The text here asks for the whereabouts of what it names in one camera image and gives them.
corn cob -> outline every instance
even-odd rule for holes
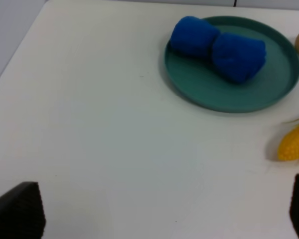
[[[283,138],[278,149],[278,158],[281,161],[299,159],[299,124]]]

green plate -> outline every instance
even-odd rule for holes
[[[279,101],[299,79],[299,57],[293,45],[273,28],[242,17],[205,18],[222,32],[261,39],[266,43],[267,61],[250,81],[236,85],[226,81],[212,65],[165,50],[165,66],[175,87],[193,102],[215,111],[253,112]]]

